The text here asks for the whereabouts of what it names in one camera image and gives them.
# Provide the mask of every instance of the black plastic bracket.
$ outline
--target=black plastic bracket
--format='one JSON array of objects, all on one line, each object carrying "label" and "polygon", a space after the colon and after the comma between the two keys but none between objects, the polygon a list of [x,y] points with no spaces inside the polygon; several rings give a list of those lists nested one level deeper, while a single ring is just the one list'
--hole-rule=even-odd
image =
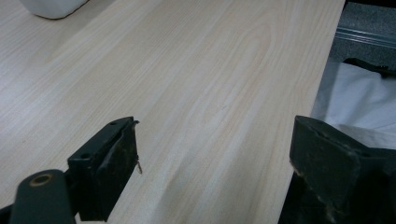
[{"label": "black plastic bracket", "polygon": [[108,123],[68,160],[69,170],[47,170],[24,179],[0,223],[107,221],[138,164],[133,117]]},{"label": "black plastic bracket", "polygon": [[396,150],[297,116],[290,162],[295,174],[279,223],[396,223]]}]

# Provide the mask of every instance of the white object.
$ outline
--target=white object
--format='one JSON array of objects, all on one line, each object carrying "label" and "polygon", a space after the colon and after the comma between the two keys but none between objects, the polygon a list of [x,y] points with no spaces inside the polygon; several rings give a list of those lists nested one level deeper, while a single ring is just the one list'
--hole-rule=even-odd
[{"label": "white object", "polygon": [[311,117],[367,147],[396,149],[396,78],[329,59]]},{"label": "white object", "polygon": [[21,2],[31,13],[37,16],[60,19],[73,13],[87,0],[21,0]]}]

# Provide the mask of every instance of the white fabric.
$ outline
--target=white fabric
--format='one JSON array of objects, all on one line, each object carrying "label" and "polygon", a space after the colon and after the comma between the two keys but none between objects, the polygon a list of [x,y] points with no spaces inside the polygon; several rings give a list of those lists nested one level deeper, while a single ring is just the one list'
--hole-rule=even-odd
[{"label": "white fabric", "polygon": [[368,147],[396,149],[396,78],[329,59],[311,117]]}]

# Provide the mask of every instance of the wooden table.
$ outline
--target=wooden table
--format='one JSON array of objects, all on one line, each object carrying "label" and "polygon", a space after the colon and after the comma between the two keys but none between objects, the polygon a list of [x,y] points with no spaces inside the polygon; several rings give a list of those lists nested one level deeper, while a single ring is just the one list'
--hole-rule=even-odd
[{"label": "wooden table", "polygon": [[113,119],[142,175],[109,223],[276,223],[343,0],[91,0],[66,19],[0,3],[0,206]]}]

